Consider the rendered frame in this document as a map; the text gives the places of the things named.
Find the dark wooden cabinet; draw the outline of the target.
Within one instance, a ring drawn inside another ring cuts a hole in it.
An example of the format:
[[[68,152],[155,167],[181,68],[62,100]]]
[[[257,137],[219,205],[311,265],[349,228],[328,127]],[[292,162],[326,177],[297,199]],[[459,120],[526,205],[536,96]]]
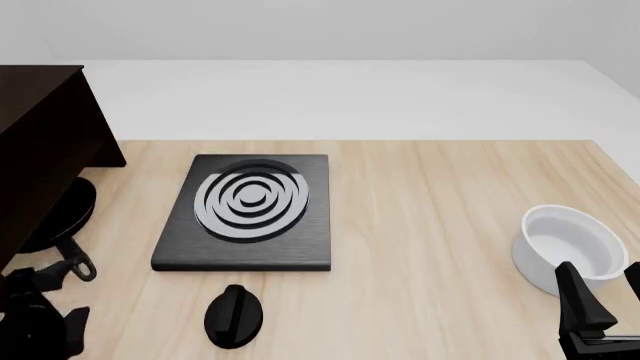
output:
[[[0,271],[87,167],[125,167],[80,65],[0,65]]]

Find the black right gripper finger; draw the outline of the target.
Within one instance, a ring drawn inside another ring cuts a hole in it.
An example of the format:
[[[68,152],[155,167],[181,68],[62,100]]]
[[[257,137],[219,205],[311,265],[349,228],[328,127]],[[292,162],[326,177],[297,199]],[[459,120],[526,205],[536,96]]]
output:
[[[640,302],[640,261],[632,263],[624,270],[625,278]]]
[[[559,332],[604,332],[618,323],[593,295],[569,261],[555,269],[559,300]]]

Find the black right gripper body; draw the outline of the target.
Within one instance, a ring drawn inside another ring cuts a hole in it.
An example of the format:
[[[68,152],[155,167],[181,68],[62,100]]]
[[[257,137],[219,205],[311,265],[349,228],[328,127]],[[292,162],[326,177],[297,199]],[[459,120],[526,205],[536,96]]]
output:
[[[640,360],[640,335],[559,332],[566,360]]]

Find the white round bowl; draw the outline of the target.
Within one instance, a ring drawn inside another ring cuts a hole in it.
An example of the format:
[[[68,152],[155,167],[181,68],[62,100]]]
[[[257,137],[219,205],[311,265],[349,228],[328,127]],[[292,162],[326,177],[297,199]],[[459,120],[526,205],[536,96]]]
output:
[[[567,206],[534,206],[522,216],[512,244],[516,269],[531,284],[559,296],[555,269],[568,261],[590,290],[619,278],[629,266],[620,237],[606,224]]]

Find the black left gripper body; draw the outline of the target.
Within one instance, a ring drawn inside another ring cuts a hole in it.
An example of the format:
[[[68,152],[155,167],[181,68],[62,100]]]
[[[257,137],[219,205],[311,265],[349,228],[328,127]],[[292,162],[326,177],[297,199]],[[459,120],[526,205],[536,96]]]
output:
[[[67,360],[62,315],[34,284],[34,269],[7,276],[0,313],[0,360]]]

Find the round black stove knob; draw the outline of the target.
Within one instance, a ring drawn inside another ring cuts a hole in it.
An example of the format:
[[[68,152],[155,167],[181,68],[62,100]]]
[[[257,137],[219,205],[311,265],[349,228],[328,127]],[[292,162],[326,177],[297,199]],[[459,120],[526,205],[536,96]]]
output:
[[[207,337],[225,350],[253,341],[264,320],[260,300],[239,284],[231,284],[208,306],[204,317]]]

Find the flat black stove plate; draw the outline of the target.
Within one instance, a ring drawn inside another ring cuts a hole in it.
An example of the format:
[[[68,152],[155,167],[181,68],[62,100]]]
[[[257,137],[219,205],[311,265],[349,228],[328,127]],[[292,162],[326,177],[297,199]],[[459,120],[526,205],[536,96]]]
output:
[[[327,155],[196,155],[156,271],[331,269]]]

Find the black frying pan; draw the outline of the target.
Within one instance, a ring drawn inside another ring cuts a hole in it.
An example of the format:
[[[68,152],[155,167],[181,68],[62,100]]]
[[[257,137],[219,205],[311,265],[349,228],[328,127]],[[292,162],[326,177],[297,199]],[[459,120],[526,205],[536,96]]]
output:
[[[64,260],[71,262],[71,270],[78,278],[93,281],[97,270],[73,236],[89,221],[96,199],[96,188],[89,180],[74,179],[18,253],[32,254],[56,248]]]

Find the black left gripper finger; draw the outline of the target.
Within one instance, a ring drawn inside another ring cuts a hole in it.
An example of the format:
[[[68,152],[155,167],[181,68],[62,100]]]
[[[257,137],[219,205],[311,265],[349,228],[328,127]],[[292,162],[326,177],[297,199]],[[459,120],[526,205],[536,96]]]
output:
[[[75,308],[65,317],[66,342],[65,356],[78,356],[84,350],[85,329],[90,314],[89,307]]]
[[[60,290],[64,278],[72,271],[74,264],[70,260],[62,260],[44,269],[36,271],[33,275],[33,283],[37,290],[46,293]]]

